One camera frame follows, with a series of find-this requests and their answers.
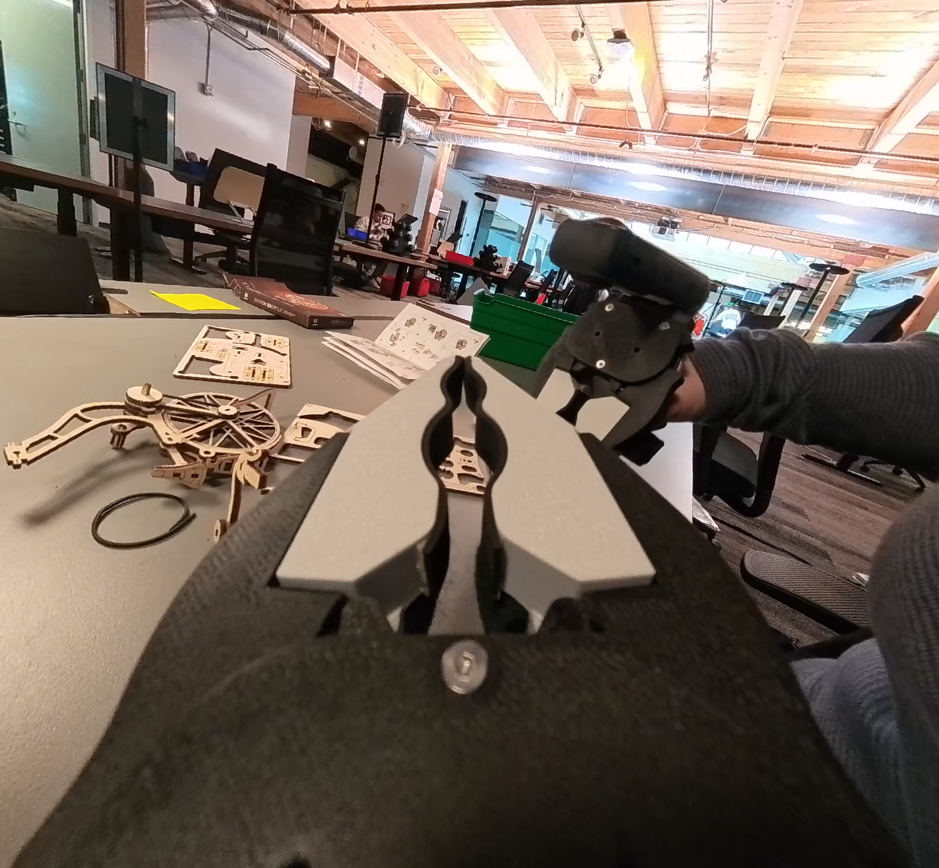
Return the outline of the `small wooden parts sheet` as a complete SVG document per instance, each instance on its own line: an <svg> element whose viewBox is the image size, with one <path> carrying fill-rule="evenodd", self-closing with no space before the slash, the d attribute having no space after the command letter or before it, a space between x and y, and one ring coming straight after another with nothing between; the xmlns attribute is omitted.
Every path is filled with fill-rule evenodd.
<svg viewBox="0 0 939 868"><path fill-rule="evenodd" d="M173 376L194 381L292 386L288 336L206 324L183 353Z"/></svg>

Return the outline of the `wooden bicycle model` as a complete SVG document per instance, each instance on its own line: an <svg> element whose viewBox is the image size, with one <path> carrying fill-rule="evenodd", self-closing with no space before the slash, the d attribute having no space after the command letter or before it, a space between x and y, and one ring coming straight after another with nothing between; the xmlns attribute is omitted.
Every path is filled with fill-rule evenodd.
<svg viewBox="0 0 939 868"><path fill-rule="evenodd" d="M267 486L266 463L284 435L271 402L269 389L247 398L217 392L172 396L150 383L134 385L120 401L72 407L51 426L5 445L3 458L18 469L104 427L109 428L111 448L120 450L132 433L148 428L168 460L153 469L153 476L192 489L210 478L229 478L226 515L214 527L218 541L240 517L244 488Z"/></svg>

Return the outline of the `person's right forearm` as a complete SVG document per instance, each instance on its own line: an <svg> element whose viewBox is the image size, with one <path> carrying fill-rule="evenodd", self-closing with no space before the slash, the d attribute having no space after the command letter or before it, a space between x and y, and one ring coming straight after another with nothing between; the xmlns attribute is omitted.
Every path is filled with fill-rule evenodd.
<svg viewBox="0 0 939 868"><path fill-rule="evenodd" d="M693 416L706 424L937 472L937 334L813 344L744 330L704 341L690 364L703 390Z"/></svg>

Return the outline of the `instruction booklet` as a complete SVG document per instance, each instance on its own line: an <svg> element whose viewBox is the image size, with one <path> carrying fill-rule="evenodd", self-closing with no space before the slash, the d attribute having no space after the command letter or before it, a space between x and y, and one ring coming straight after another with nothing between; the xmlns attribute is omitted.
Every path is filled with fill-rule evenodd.
<svg viewBox="0 0 939 868"><path fill-rule="evenodd" d="M489 339L458 319L410 304L374 341L329 332L322 345L401 390L444 360L478 356Z"/></svg>

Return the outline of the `black rubber band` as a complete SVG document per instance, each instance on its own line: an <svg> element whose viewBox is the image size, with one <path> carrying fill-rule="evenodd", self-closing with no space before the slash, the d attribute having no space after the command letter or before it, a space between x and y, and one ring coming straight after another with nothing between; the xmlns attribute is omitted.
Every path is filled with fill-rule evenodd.
<svg viewBox="0 0 939 868"><path fill-rule="evenodd" d="M129 508L138 503L157 500L172 502L180 507L179 517L165 531L138 540L116 540L108 538L101 533L103 523L119 510ZM169 541L188 528L195 519L196 513L194 510L178 495L158 491L137 492L117 498L102 507L95 514L90 524L90 535L97 544L107 549L123 551L141 549Z"/></svg>

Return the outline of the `black speaker on stand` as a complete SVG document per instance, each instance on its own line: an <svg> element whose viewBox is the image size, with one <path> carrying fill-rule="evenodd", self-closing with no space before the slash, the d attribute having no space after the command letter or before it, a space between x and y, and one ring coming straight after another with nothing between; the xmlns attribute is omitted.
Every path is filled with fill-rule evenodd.
<svg viewBox="0 0 939 868"><path fill-rule="evenodd" d="M369 212L369 228L376 218L380 180L384 157L388 143L400 145L405 140L405 119L408 112L409 95L404 92L385 92L380 106L377 139L380 141L380 155L375 172L372 203Z"/></svg>

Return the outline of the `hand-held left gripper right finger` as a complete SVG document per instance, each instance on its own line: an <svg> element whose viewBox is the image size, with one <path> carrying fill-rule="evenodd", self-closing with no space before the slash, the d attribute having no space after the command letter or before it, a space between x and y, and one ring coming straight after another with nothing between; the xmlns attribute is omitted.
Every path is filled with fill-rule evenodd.
<svg viewBox="0 0 939 868"><path fill-rule="evenodd" d="M531 632L558 601L653 581L574 426L477 359L467 359L467 405L490 472L475 568L486 633Z"/></svg>

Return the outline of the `brown kit box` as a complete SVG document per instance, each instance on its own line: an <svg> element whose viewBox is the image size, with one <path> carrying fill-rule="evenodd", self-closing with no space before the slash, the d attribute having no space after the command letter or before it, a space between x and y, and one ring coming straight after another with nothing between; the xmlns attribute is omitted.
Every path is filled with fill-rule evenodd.
<svg viewBox="0 0 939 868"><path fill-rule="evenodd" d="M344 331L355 319L308 294L276 280L223 273L224 283L241 301L307 330Z"/></svg>

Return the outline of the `long wooden desk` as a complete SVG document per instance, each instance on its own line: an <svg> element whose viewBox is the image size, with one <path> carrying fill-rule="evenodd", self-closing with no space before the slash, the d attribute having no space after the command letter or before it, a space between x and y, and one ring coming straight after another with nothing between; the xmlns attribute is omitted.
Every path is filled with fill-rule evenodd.
<svg viewBox="0 0 939 868"><path fill-rule="evenodd" d="M28 165L22 160L1 155L2 185L33 190L37 186L58 194L57 228L60 233L75 233L75 212L71 197L78 195L109 210L127 210L137 217L171 218L191 227L203 226L232 235L251 238L252 223L239 217L205 210L153 196L134 194L86 177L73 177Z"/></svg>

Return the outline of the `yellow paper sheet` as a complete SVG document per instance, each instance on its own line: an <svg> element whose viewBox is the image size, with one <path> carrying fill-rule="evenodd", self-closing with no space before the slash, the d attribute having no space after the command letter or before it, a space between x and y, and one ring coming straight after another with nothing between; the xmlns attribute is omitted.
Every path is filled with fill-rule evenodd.
<svg viewBox="0 0 939 868"><path fill-rule="evenodd" d="M241 308L235 304L229 304L216 297L198 292L168 292L151 289L151 295L159 300L171 305L175 309L186 312L219 312L219 311L240 311Z"/></svg>

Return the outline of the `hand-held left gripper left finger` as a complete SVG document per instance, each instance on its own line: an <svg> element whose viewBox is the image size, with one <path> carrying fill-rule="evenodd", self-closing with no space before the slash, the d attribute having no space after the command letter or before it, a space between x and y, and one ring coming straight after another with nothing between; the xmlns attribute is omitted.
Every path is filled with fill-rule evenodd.
<svg viewBox="0 0 939 868"><path fill-rule="evenodd" d="M466 360L441 361L341 441L275 574L282 588L375 601L401 632L427 633L449 567L440 464Z"/></svg>

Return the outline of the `framed panel on stand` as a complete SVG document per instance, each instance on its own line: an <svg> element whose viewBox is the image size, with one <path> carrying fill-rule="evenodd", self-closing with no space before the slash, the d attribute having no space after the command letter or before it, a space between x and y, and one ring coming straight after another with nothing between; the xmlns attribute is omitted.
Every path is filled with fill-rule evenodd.
<svg viewBox="0 0 939 868"><path fill-rule="evenodd" d="M109 156L172 171L177 94L112 67L96 64L97 140Z"/></svg>

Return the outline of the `person's right hand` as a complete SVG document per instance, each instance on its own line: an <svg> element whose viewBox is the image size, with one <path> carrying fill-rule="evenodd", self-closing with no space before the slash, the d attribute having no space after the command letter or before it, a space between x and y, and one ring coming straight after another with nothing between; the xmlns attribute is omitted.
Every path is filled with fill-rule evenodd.
<svg viewBox="0 0 939 868"><path fill-rule="evenodd" d="M668 423L695 423L703 418L706 411L705 383L691 358L684 361L682 374L681 384L671 395L666 409Z"/></svg>

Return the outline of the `large wooden parts sheet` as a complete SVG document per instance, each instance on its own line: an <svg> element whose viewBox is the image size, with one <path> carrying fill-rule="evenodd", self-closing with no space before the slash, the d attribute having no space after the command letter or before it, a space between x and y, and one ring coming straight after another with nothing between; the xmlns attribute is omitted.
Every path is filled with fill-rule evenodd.
<svg viewBox="0 0 939 868"><path fill-rule="evenodd" d="M313 452L322 449L329 439L351 429L364 416L345 410L308 403L286 428L276 450L270 452L272 463L301 464ZM472 496L482 496L488 485L490 471L476 450L473 437L453 436L452 449L440 464L445 489Z"/></svg>

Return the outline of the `green plastic bin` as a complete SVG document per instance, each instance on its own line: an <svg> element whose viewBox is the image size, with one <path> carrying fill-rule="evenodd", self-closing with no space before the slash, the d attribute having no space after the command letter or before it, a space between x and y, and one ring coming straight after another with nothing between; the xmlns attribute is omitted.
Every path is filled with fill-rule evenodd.
<svg viewBox="0 0 939 868"><path fill-rule="evenodd" d="M473 300L470 327L488 336L469 363L475 371L495 369L534 396L537 370L548 352L580 317L517 297L480 291Z"/></svg>

